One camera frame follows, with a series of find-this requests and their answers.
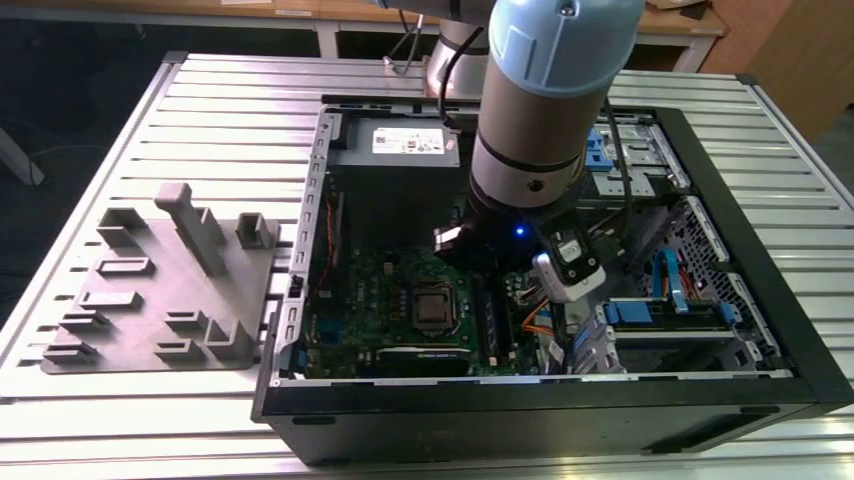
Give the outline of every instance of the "floor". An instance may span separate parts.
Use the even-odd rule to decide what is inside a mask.
[[[313,32],[0,21],[0,127],[49,176],[29,187],[0,168],[0,325],[89,186],[163,55],[318,56]],[[342,56],[381,58],[399,36],[343,34]],[[417,58],[430,53],[426,38]],[[406,48],[395,56],[403,59]],[[854,110],[816,145],[854,188]]]

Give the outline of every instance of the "green circuit board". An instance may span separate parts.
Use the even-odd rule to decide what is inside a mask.
[[[482,357],[472,279],[430,249],[354,250],[343,283],[337,307],[319,309],[313,319],[309,355],[314,378],[357,377],[354,356],[365,361],[371,350],[399,346],[470,350],[470,375],[530,373],[536,360],[525,350],[534,347],[522,345],[508,359]],[[450,292],[456,321],[444,331],[426,334],[414,326],[419,289]]]

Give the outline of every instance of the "workbench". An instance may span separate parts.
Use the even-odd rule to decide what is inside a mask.
[[[218,219],[277,219],[270,293],[285,294],[303,180],[323,93],[422,95],[422,66],[381,61],[173,53],[122,130],[0,332],[0,477],[177,478],[329,473],[306,467],[250,421],[258,366],[246,371],[50,376],[42,350],[106,248],[109,207],[166,215],[162,181],[193,186]],[[681,108],[849,378],[854,377],[854,199],[758,87],[736,77],[624,72],[617,106]],[[558,458],[358,467],[597,478],[844,478],[854,408],[661,457]]]
[[[221,0],[0,0],[0,18],[314,30],[323,58],[339,57],[338,32],[403,30],[397,10],[367,0],[269,0],[241,5],[223,5]],[[410,23],[417,18],[407,14]],[[693,20],[676,10],[648,7],[638,32],[640,45],[681,47],[673,70],[693,73],[728,27],[712,10]],[[435,18],[427,18],[425,33],[440,33]]]

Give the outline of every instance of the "gray plastic block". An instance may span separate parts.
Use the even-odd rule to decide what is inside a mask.
[[[158,342],[154,354],[165,362],[197,362],[205,359],[205,353],[191,339]]]
[[[99,293],[135,292],[143,299],[139,309],[91,307],[89,312],[98,312],[109,318],[109,330],[73,333],[61,328],[57,331],[57,343],[83,341],[98,351],[97,361],[45,361],[45,372],[81,374],[251,368],[275,249],[245,250],[235,233],[238,220],[221,220],[219,223],[226,243],[215,248],[226,262],[227,272],[217,277],[206,275],[194,254],[185,247],[171,220],[150,219],[147,228],[130,229],[139,248],[111,249],[105,252],[99,262],[145,256],[157,265],[155,272],[150,276],[105,276],[95,270],[98,263],[94,262],[82,290]],[[278,228],[278,222],[267,220],[267,230],[275,232]],[[201,313],[197,326],[193,322],[181,322],[179,318],[170,315],[178,313],[181,317],[185,313],[193,320],[197,312]],[[223,332],[221,335],[215,331],[211,335],[213,348],[206,345],[209,319],[217,320]],[[235,347],[231,337],[237,324],[241,324],[237,338],[243,340],[234,342]],[[169,344],[177,339],[193,340],[202,351],[202,357],[195,360],[165,361],[155,353],[159,351],[158,343]]]
[[[205,346],[221,360],[233,360],[246,355],[253,349],[253,337],[246,333],[243,326],[235,323],[231,335],[226,334],[217,320],[209,323],[209,331],[205,334]]]
[[[226,263],[217,251],[217,243],[202,225],[202,219],[193,207],[191,199],[190,185],[163,183],[155,197],[155,205],[173,217],[175,230],[185,246],[193,252],[205,273],[215,277],[226,273]]]
[[[197,312],[167,312],[166,324],[174,332],[206,331],[209,328],[209,317],[205,313]]]
[[[131,231],[125,227],[98,227],[98,233],[110,245],[110,248],[134,247],[139,245],[134,241]]]
[[[110,330],[110,320],[99,312],[70,312],[59,321],[59,326],[70,333],[98,333]]]
[[[214,241],[215,245],[226,245],[226,235],[223,234],[223,228],[219,226],[219,222],[214,217],[214,212],[210,208],[197,208],[197,214],[199,215],[199,221],[209,237]]]
[[[143,297],[137,292],[86,292],[78,305],[87,310],[139,310]]]
[[[151,276],[155,273],[155,264],[149,257],[113,258],[99,261],[95,271],[103,277]]]
[[[45,350],[45,359],[58,365],[95,363],[98,352],[81,340],[54,342]]]
[[[139,248],[133,230],[146,226],[146,221],[134,208],[111,208],[105,213],[97,230],[111,248]]]
[[[275,246],[275,240],[261,213],[241,214],[235,233],[245,249],[273,248]]]

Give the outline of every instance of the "aluminum table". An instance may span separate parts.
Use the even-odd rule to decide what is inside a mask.
[[[165,215],[151,198],[185,181],[218,219],[282,223],[287,267],[323,93],[422,94],[379,61],[170,54],[0,332],[0,477],[175,478],[329,474],[306,467],[250,421],[257,368],[49,376],[58,320],[105,248],[109,207]],[[685,111],[828,346],[854,377],[854,199],[761,88],[726,75],[625,72],[616,105]],[[287,274],[274,274],[283,292]],[[842,478],[854,474],[854,408],[776,425],[696,455],[361,466],[393,478]]]

